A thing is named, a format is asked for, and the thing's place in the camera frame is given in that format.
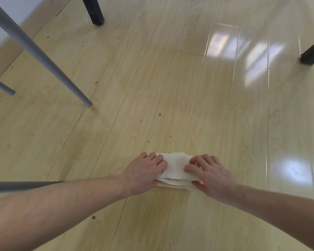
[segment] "towel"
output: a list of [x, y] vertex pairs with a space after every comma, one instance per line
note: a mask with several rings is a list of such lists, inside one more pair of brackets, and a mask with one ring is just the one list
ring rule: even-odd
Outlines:
[[189, 164], [192, 156], [186, 155], [184, 152], [159, 154], [163, 155], [164, 160], [167, 161], [167, 168], [157, 177], [157, 180], [161, 181], [158, 186], [185, 188], [188, 190], [196, 189], [192, 181], [200, 181], [200, 179], [184, 172], [184, 167]]

